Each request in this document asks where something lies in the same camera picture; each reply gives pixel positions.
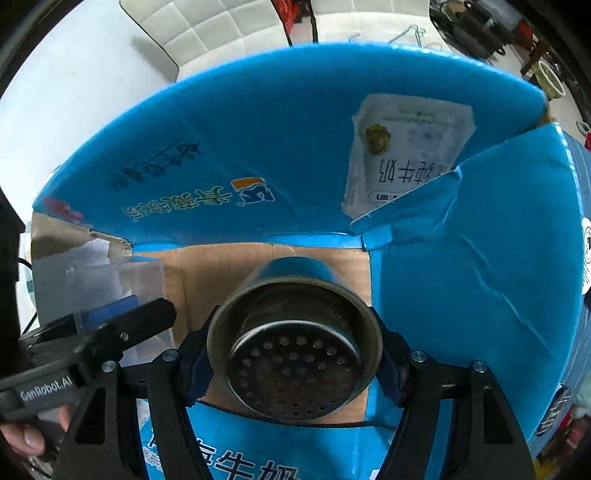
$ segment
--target clear plastic container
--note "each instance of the clear plastic container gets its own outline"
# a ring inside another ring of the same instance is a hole
[[[66,288],[79,332],[96,329],[151,300],[166,298],[162,262],[144,257],[114,258],[107,265],[71,268],[66,272]],[[150,362],[169,348],[175,348],[171,329],[126,350],[121,365]]]

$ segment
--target white sticker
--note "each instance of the white sticker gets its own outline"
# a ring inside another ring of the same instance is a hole
[[[583,218],[583,251],[585,252],[583,264],[583,295],[591,287],[591,222],[587,217]]]
[[[472,107],[405,95],[368,95],[355,137],[343,211],[357,219],[448,172],[475,126]]]

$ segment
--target white chair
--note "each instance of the white chair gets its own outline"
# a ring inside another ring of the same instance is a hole
[[[290,42],[271,0],[120,0],[178,65],[177,81]]]
[[[392,42],[451,51],[429,0],[311,0],[319,42]]]

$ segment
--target bolt head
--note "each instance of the bolt head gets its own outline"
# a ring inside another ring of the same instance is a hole
[[[178,358],[178,352],[173,349],[166,350],[162,354],[162,360],[164,360],[165,362],[174,362],[177,358]]]
[[[415,362],[422,364],[427,359],[427,354],[422,350],[413,350],[410,353],[410,358],[412,358]]]
[[[488,370],[488,365],[485,364],[482,360],[476,360],[472,363],[472,368],[476,370],[478,373],[483,374]]]
[[[101,367],[102,371],[106,374],[112,372],[115,368],[117,368],[117,363],[113,360],[107,360]]]

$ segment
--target finger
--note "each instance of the finger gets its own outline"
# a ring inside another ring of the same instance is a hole
[[[69,405],[62,405],[60,407],[60,425],[64,432],[68,431],[70,427],[70,422],[72,421],[72,410],[70,409]]]
[[[0,430],[8,444],[25,455],[37,456],[45,451],[45,440],[39,430],[14,422],[2,423]]]

